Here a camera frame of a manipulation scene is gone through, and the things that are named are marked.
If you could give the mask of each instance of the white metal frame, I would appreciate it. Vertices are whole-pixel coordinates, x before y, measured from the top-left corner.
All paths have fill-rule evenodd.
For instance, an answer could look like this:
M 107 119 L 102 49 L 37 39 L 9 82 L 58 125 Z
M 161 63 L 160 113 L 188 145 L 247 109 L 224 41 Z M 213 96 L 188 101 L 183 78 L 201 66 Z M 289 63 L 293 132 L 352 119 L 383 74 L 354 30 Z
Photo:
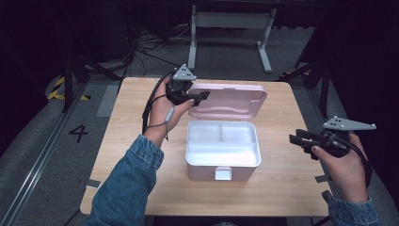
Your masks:
M 191 43 L 188 55 L 187 68 L 194 70 L 196 66 L 197 53 L 197 27 L 234 27 L 263 29 L 263 40 L 257 41 L 257 48 L 261 56 L 264 71 L 272 72 L 272 68 L 264 49 L 273 25 L 276 10 L 271 9 L 269 13 L 226 13 L 226 12 L 197 12 L 194 5 L 191 13 Z

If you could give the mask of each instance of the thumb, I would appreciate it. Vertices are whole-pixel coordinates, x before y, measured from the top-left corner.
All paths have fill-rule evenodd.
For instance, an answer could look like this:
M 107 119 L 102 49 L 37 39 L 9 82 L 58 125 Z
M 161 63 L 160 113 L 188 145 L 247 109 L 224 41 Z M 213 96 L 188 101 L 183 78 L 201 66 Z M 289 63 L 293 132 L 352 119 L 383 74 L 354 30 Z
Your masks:
M 311 147 L 311 151 L 324 163 L 327 165 L 333 160 L 334 156 L 326 152 L 324 149 L 319 146 Z
M 194 104 L 194 99 L 185 101 L 180 105 L 176 105 L 176 113 L 179 117 L 182 116 L 186 111 L 188 111 Z

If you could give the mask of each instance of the yellow tape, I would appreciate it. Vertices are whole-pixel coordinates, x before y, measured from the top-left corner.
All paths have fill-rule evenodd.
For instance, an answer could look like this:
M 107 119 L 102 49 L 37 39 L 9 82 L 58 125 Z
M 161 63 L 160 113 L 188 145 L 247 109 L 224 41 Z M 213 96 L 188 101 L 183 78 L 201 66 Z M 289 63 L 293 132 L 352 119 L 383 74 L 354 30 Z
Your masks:
M 61 74 L 61 76 L 56 81 L 56 84 L 54 85 L 53 90 L 51 91 L 50 95 L 47 97 L 48 100 L 50 100 L 50 99 L 65 100 L 65 95 L 57 94 L 59 88 L 64 83 L 64 81 L 65 81 L 65 77 L 64 77 L 64 75 Z M 82 101 L 89 101 L 90 99 L 91 99 L 91 96 L 89 96 L 89 95 L 83 95 L 80 98 L 80 100 L 82 100 Z

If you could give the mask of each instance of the denim jacket sleeve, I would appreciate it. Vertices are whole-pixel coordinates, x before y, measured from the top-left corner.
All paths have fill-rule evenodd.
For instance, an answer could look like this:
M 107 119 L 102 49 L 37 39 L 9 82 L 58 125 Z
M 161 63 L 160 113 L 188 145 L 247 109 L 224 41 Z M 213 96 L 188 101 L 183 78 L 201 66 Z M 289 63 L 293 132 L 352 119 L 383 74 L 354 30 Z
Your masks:
M 334 198 L 329 191 L 322 193 L 328 204 L 328 214 L 337 226 L 380 225 L 372 198 L 363 203 L 346 202 Z
M 139 135 L 95 195 L 83 225 L 142 225 L 164 153 Z

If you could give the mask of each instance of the container lid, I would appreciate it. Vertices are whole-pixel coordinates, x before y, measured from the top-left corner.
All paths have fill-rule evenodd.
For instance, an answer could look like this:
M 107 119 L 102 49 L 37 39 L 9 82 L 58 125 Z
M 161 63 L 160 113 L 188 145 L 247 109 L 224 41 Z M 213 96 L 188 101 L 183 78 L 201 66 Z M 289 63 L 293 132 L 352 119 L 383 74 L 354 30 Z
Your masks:
M 210 92 L 206 100 L 188 110 L 197 119 L 250 120 L 261 109 L 267 93 L 260 85 L 195 83 L 189 94 Z

